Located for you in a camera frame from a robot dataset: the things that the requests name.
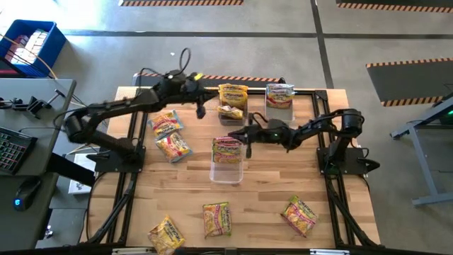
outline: gray desk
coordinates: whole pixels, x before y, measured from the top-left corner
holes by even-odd
[[[31,96],[44,101],[54,96],[55,89],[67,97],[59,97],[52,102],[52,109],[43,109],[38,115],[41,120],[26,112],[0,110],[0,126],[11,130],[24,127],[53,127],[56,114],[66,111],[76,87],[74,80],[51,79],[0,79],[0,97],[5,100],[21,98],[24,103]],[[39,175],[46,171],[47,164],[57,141],[59,131],[51,129],[28,129],[23,133],[37,137],[35,149],[28,156],[15,176],[0,175],[0,251],[14,249],[34,249],[42,234],[47,211],[57,182],[57,175],[45,173],[42,185],[28,210],[17,212],[13,209],[13,197],[25,176]]]

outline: clear plastic container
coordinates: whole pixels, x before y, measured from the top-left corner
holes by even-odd
[[[223,184],[238,184],[243,178],[243,152],[244,147],[241,148],[242,160],[237,164],[229,163],[215,163],[214,154],[211,158],[211,171],[210,179],[215,183]]]

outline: ramen noodle package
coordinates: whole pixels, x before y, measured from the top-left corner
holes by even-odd
[[[218,137],[212,141],[214,163],[238,164],[242,161],[242,144],[232,137]]]
[[[218,106],[217,111],[226,117],[233,118],[235,120],[242,119],[243,111],[236,107],[231,106]]]
[[[289,205],[281,215],[297,233],[304,237],[316,224],[318,218],[296,195],[291,197]]]
[[[247,89],[244,85],[219,85],[220,105],[244,109],[247,105]]]
[[[268,84],[266,88],[266,106],[289,109],[294,98],[294,85]]]
[[[183,245],[185,239],[167,215],[163,222],[148,233],[158,255],[171,255]]]
[[[228,202],[203,205],[205,238],[219,235],[231,236],[231,215]]]
[[[165,154],[170,163],[177,162],[183,157],[192,154],[192,150],[177,132],[157,140],[156,145]]]
[[[152,118],[150,123],[156,139],[161,139],[173,131],[184,128],[175,110]]]

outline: blue plastic bin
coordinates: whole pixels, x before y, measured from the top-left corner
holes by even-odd
[[[38,57],[44,60],[49,67],[53,67],[59,52],[62,50],[63,45],[66,42],[65,36],[57,28],[57,24],[55,22],[15,20],[11,24],[11,27],[9,27],[5,36],[12,40],[15,40],[19,35],[27,35],[30,37],[37,29],[41,29],[49,33],[42,44]],[[2,46],[0,47],[0,56],[5,57],[8,52],[7,49],[11,46],[11,42],[2,38],[0,45]],[[46,77],[50,73],[49,69],[38,59],[35,59],[33,65],[43,72],[38,71],[28,64],[14,65],[25,74],[33,77]]]

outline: gray floor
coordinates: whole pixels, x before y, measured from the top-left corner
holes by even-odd
[[[325,33],[453,33],[452,14],[340,9],[335,0],[318,0]],[[40,12],[46,8],[51,14]],[[310,0],[245,0],[243,6],[119,7],[115,0],[28,2],[19,14],[6,8],[0,26],[15,18],[53,20],[61,29],[204,32],[315,32]],[[141,67],[164,72],[177,67],[184,47],[193,52],[189,71],[251,77],[280,77],[300,88],[325,88],[317,39],[311,38],[157,38],[68,36],[55,64],[60,78],[78,81],[76,94],[87,103],[111,99],[128,86]],[[382,244],[397,249],[453,253],[453,203],[414,208],[411,198],[428,189],[410,140],[389,133],[416,119],[427,106],[384,108],[365,69],[366,63],[453,56],[453,40],[326,40],[336,89],[346,89],[350,106],[365,117],[359,143],[381,168],[369,175]],[[56,152],[72,149],[64,137]],[[444,183],[451,188],[453,181]],[[75,244],[84,198],[66,198],[65,183],[52,204],[51,221],[65,233],[38,246]],[[63,221],[72,213],[71,222]]]

